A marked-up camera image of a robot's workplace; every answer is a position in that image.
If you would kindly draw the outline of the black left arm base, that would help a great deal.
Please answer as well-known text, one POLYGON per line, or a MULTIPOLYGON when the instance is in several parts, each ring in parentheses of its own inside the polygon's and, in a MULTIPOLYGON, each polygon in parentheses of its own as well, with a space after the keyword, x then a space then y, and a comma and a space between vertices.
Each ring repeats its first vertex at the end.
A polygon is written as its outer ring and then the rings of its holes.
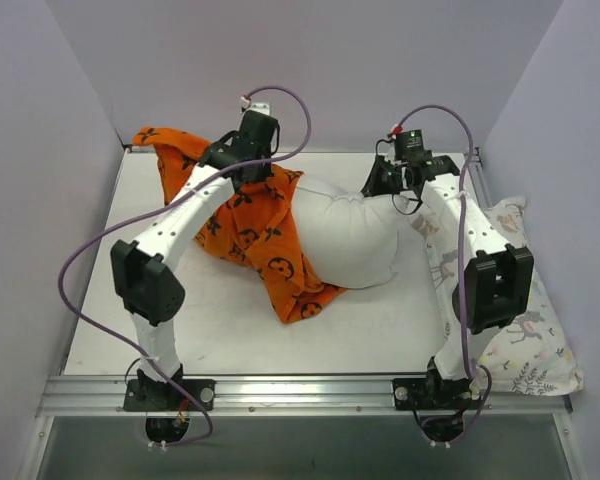
MULTIPOLYGON (((181 387, 205 410, 214 406, 216 382, 212 379, 184 379, 181 387)), ((149 380, 142 384, 133 379, 129 382, 122 404, 126 412, 199 411, 180 391, 168 383, 149 380)))

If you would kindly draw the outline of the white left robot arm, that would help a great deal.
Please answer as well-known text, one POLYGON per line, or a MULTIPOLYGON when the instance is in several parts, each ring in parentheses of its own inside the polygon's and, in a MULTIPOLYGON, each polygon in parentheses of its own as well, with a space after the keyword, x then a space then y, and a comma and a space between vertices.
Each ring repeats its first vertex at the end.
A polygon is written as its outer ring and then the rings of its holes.
POLYGON ((266 103, 243 110, 238 129, 210 143, 174 129, 147 128, 137 139, 154 147, 164 202, 176 207, 126 243, 111 249, 114 288, 132 315, 139 345, 146 351, 137 372, 140 398, 160 411, 182 399, 182 364, 175 347, 174 317, 185 290, 175 276, 188 242, 240 187, 271 176, 271 154, 279 122, 266 103))

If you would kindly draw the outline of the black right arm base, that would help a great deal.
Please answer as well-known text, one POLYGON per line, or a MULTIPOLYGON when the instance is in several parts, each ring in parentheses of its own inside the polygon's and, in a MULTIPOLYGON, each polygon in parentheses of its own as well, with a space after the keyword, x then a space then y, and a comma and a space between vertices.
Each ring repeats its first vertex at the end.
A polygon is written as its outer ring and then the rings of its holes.
POLYGON ((469 381, 427 380, 425 377, 397 377, 391 381, 394 408, 398 411, 475 410, 480 399, 473 399, 469 381))

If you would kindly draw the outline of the orange black-patterned pillowcase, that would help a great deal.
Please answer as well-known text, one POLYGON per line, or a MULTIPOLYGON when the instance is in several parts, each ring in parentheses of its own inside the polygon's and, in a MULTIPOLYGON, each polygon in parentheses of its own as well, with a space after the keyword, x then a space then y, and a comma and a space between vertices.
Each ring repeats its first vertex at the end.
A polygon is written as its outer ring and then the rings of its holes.
MULTIPOLYGON (((169 204, 210 142, 185 131, 145 126, 132 144, 155 149, 164 203, 169 204)), ((345 292, 316 275, 300 244, 291 207, 303 179, 302 171, 273 164, 269 178, 241 187, 194 237, 206 253, 255 270, 285 324, 318 315, 345 292)))

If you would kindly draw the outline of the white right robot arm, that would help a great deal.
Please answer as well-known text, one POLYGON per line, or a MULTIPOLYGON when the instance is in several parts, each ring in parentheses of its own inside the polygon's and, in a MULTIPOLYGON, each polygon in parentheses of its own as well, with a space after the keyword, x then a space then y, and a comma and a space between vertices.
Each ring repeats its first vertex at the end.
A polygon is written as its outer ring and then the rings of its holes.
POLYGON ((426 402, 445 409, 459 397, 457 381, 487 374, 479 358, 495 335, 527 309, 534 257, 516 247, 487 219, 469 190, 468 168, 426 149, 419 130, 396 126, 375 155, 362 192, 407 196, 423 221, 432 250, 434 285, 449 334, 431 359, 423 385, 426 402))

